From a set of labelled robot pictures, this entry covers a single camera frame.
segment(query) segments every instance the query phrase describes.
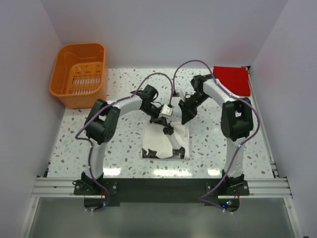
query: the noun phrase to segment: black mounting plate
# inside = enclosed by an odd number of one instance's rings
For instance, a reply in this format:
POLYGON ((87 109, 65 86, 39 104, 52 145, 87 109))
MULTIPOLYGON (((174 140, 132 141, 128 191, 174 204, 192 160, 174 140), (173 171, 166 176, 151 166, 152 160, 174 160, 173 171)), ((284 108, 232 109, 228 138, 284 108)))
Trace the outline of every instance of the black mounting plate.
MULTIPOLYGON (((108 206, 120 206, 121 202, 201 203, 198 198, 219 181, 220 178, 104 178, 100 183, 109 190, 111 202, 108 206)), ((93 191, 81 180, 73 184, 74 195, 101 195, 100 191, 93 191)), ((250 195, 247 181, 227 190, 217 189, 207 200, 219 204, 218 196, 235 196, 237 191, 240 195, 250 195)))

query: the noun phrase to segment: orange basket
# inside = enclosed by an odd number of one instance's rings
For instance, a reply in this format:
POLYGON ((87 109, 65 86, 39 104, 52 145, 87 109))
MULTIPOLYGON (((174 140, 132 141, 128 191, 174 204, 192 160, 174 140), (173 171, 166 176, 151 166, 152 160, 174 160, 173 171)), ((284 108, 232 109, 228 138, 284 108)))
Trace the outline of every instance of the orange basket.
POLYGON ((100 43, 70 44, 56 58, 50 92, 71 109, 106 100, 106 49, 100 43))

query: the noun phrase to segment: terrazzo surface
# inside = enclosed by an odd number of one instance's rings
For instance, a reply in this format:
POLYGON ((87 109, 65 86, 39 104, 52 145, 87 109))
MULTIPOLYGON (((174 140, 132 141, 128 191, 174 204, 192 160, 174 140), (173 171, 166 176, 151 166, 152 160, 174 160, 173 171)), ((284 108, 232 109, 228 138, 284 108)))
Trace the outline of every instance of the terrazzo surface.
MULTIPOLYGON (((175 69, 109 69, 107 100, 129 95, 150 73, 163 72, 173 76, 175 69)), ((176 89, 192 93, 190 80, 194 75, 207 74, 204 69, 183 69, 176 78, 176 89)), ((170 84, 163 76, 153 76, 145 84, 154 86, 159 96, 156 101, 168 103, 170 84)), ((180 120, 179 98, 172 121, 180 120)), ((51 156, 48 177, 79 178, 87 167, 89 144, 74 136, 83 126, 90 109, 66 109, 51 156)), ((119 118, 116 133, 108 143, 104 156, 104 177, 108 178, 219 178, 225 164, 226 139, 220 129, 221 108, 212 99, 198 108, 198 115, 189 122, 190 159, 142 159, 142 121, 148 117, 141 111, 130 112, 119 118)), ((257 120, 254 116, 254 128, 257 120)), ((269 154, 260 131, 247 142, 243 169, 246 178, 272 178, 269 154)))

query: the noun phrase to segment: white wall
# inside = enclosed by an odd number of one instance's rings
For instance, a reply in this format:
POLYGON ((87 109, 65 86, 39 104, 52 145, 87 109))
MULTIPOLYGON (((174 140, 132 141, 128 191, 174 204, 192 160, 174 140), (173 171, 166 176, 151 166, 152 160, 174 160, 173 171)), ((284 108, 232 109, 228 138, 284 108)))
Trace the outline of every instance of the white wall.
POLYGON ((61 46, 39 0, 0 1, 0 237, 17 237, 63 106, 49 95, 61 46))
POLYGON ((316 0, 289 0, 251 66, 277 168, 309 237, 317 234, 316 24, 316 0))
POLYGON ((64 44, 102 42, 110 67, 173 67, 193 58, 250 65, 287 2, 41 1, 64 44))

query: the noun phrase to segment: white cloth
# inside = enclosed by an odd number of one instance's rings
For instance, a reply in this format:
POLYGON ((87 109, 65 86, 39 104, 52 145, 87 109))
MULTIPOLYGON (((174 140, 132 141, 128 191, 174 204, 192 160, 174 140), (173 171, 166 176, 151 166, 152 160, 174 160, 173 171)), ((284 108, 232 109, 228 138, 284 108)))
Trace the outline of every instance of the white cloth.
MULTIPOLYGON (((174 139, 178 145, 185 148, 185 158, 189 159, 189 129, 187 125, 182 125, 181 122, 171 122, 174 128, 174 139)), ((156 156, 159 159, 181 159, 180 156, 173 156, 173 146, 169 138, 163 132, 163 126, 155 123, 150 123, 149 119, 143 121, 142 131, 142 148, 147 152, 149 149, 156 151, 156 156)))

